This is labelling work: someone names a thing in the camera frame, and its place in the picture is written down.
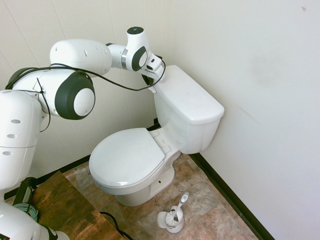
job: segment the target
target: toilet tank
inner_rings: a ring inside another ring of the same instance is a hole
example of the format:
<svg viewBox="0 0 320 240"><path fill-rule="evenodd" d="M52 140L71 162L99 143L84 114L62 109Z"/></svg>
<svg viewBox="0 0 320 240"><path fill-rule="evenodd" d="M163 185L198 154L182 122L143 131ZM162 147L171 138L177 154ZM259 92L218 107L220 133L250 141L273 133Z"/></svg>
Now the toilet tank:
<svg viewBox="0 0 320 240"><path fill-rule="evenodd" d="M205 150L213 139L224 107L178 66L167 66L154 86L158 121L184 154Z"/></svg>

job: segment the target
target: black baseboard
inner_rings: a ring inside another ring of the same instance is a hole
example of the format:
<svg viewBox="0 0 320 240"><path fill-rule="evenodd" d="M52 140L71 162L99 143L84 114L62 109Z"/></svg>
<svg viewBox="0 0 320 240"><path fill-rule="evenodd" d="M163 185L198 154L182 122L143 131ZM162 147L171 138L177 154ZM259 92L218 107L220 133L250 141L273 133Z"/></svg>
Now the black baseboard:
<svg viewBox="0 0 320 240"><path fill-rule="evenodd" d="M204 171L212 184L259 240L275 240L200 153L190 154L190 157Z"/></svg>
<svg viewBox="0 0 320 240"><path fill-rule="evenodd" d="M155 118L153 120L153 123L154 123L153 126L147 128L148 131L152 131L152 130L155 130L155 129L158 129L158 128L161 127L159 122L158 122L158 118ZM65 173L65 172L67 172L67 171L69 171L69 170L71 170L71 169L73 169L73 168L75 168L75 167L77 167L77 166L79 166L81 164L84 164L84 163L88 162L89 158L90 158L90 155L85 156L85 157L83 157L83 158L81 158L81 159L79 159L77 161L74 161L74 162L72 162L72 163L70 163L70 164L68 164L66 166L63 166L63 167L59 168L58 170L55 170L53 172L50 172L50 173L48 173L48 174L46 174L44 176L41 176L41 177L37 178L36 179L36 185L44 183L45 181L47 181L52 175L54 175L58 171L60 171L61 173ZM7 199L15 196L17 194L17 192L18 192L18 189L19 188L15 188L15 189L5 193L4 194L4 200L7 200Z"/></svg>

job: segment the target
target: toilet base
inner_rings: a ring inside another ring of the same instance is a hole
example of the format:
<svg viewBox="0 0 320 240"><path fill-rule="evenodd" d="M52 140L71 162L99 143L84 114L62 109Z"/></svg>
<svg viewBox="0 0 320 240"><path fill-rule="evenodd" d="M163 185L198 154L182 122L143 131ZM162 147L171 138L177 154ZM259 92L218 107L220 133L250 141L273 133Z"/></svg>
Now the toilet base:
<svg viewBox="0 0 320 240"><path fill-rule="evenodd" d="M125 195L115 195L116 200L128 207L134 207L144 204L168 187L175 177L175 169L171 165L169 170L162 173L153 183L134 193Z"/></svg>

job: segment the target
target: tile floor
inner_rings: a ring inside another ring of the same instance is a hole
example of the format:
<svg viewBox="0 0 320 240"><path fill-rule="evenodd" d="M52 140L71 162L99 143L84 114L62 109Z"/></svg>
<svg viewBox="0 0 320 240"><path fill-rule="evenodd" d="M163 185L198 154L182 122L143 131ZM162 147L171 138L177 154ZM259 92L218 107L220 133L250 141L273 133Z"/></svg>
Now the tile floor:
<svg viewBox="0 0 320 240"><path fill-rule="evenodd" d="M99 211L111 213L119 228L134 240L257 240L257 237L187 154L173 163L171 185L146 203L127 207L93 182L88 162L64 173L66 178ZM190 197L182 206L185 223L173 234L157 226L157 215L179 203L184 192ZM114 225L112 219L105 216Z"/></svg>

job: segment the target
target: toilet bowl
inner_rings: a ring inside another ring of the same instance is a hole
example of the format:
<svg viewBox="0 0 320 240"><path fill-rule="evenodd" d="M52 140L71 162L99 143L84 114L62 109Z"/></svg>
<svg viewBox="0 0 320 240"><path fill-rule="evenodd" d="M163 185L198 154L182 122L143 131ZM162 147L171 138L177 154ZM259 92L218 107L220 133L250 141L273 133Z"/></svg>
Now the toilet bowl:
<svg viewBox="0 0 320 240"><path fill-rule="evenodd" d="M93 150L89 169L95 184L129 207L145 203L172 183L180 153L205 150L224 107L177 66L168 66L152 91L161 128L116 132Z"/></svg>
<svg viewBox="0 0 320 240"><path fill-rule="evenodd" d="M163 129L116 132L94 149L89 169L95 184L129 207L145 203L169 186L180 151Z"/></svg>

